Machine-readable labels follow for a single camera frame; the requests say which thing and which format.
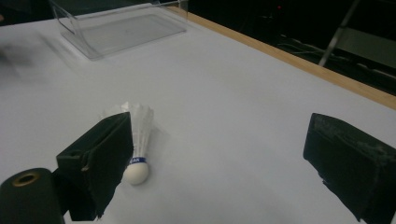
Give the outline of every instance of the black foam block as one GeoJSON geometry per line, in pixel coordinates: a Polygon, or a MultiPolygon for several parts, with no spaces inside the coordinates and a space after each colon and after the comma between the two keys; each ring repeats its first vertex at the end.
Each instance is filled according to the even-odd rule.
{"type": "Polygon", "coordinates": [[[357,220],[389,224],[396,210],[396,149],[352,125],[313,114],[304,158],[357,220]]]}
{"type": "Polygon", "coordinates": [[[130,113],[101,120],[61,152],[54,172],[63,212],[74,221],[100,217],[132,157],[130,113]]]}

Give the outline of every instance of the black holder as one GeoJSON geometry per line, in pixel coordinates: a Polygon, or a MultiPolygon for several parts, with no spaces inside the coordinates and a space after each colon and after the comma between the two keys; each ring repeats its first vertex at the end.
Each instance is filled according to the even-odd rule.
{"type": "Polygon", "coordinates": [[[358,221],[390,224],[396,211],[396,149],[352,125],[313,114],[304,158],[358,221]]]}
{"type": "Polygon", "coordinates": [[[58,169],[20,172],[0,188],[0,223],[64,223],[101,217],[133,154],[130,113],[102,119],[57,157],[58,169]]]}

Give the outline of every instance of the white feathers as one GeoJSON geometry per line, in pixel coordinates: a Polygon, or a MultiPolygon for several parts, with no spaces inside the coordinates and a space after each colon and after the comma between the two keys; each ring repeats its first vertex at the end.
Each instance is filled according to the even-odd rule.
{"type": "Polygon", "coordinates": [[[132,138],[134,140],[133,158],[145,158],[154,112],[147,105],[134,105],[130,112],[132,116],[132,138]]]}

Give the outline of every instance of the shuttlecock cork base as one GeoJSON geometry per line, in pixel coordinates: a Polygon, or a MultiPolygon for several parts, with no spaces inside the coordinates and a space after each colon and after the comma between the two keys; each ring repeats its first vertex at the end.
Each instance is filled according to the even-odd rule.
{"type": "Polygon", "coordinates": [[[143,157],[132,158],[124,171],[123,177],[131,185],[139,185],[148,178],[149,166],[143,157]]]}

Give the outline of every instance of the blue band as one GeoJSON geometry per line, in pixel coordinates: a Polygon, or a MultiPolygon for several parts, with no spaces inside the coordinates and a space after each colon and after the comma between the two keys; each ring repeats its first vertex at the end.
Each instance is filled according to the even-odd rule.
{"type": "Polygon", "coordinates": [[[131,158],[131,160],[129,161],[129,164],[134,164],[134,163],[139,163],[139,162],[146,162],[146,158],[144,158],[144,157],[131,158]]]}

